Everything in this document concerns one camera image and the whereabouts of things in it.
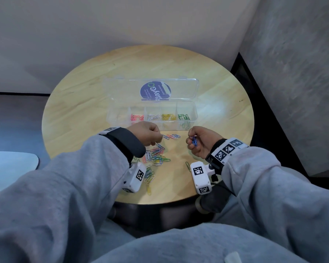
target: gray sweatshirt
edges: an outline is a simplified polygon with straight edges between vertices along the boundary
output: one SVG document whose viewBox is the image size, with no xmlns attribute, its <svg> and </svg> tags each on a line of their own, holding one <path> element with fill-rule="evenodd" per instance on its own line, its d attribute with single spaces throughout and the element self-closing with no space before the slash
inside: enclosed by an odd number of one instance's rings
<svg viewBox="0 0 329 263">
<path fill-rule="evenodd" d="M 0 262 L 88 262 L 95 235 L 129 164 L 103 136 L 62 153 L 0 192 Z M 329 262 L 329 191 L 280 168 L 262 148 L 245 148 L 222 179 L 249 230 L 201 224 L 136 239 L 96 262 Z"/>
</svg>

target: blue sticker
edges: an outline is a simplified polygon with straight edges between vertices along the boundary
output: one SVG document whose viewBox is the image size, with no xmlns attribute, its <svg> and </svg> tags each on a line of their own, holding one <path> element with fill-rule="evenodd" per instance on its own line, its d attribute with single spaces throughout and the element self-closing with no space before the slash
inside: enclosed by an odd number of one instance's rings
<svg viewBox="0 0 329 263">
<path fill-rule="evenodd" d="M 164 101 L 169 100 L 171 88 L 161 81 L 151 81 L 143 85 L 140 89 L 140 96 L 143 100 Z"/>
</svg>

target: black cable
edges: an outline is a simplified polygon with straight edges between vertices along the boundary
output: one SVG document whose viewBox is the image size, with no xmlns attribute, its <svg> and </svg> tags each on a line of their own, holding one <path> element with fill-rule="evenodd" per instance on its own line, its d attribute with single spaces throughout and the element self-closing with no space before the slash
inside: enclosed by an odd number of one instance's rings
<svg viewBox="0 0 329 263">
<path fill-rule="evenodd" d="M 228 188 L 226 185 L 222 185 L 222 184 L 220 184 L 220 183 L 218 183 L 218 184 L 216 184 L 216 183 L 211 183 L 211 185 L 222 187 L 222 188 L 224 188 L 225 190 L 227 190 L 228 192 L 230 192 L 233 196 L 236 196 L 232 191 L 229 190 L 229 188 Z"/>
</svg>

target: clear plastic box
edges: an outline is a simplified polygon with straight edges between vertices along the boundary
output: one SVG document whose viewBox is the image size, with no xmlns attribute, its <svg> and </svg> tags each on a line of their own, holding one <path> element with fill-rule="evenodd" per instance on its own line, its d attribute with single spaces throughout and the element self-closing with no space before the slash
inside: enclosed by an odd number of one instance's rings
<svg viewBox="0 0 329 263">
<path fill-rule="evenodd" d="M 110 104 L 107 121 L 128 127 L 151 121 L 161 131 L 189 130 L 197 120 L 197 79 L 103 79 Z"/>
</svg>

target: textured wall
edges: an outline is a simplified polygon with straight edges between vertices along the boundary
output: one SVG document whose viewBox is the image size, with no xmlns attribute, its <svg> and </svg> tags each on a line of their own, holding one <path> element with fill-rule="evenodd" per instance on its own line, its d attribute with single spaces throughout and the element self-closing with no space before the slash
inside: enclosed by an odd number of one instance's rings
<svg viewBox="0 0 329 263">
<path fill-rule="evenodd" d="M 50 93 L 82 62 L 137 44 L 182 47 L 230 69 L 258 2 L 0 0 L 0 92 Z"/>
<path fill-rule="evenodd" d="M 329 170 L 329 0 L 261 0 L 240 52 L 306 171 Z"/>
</svg>

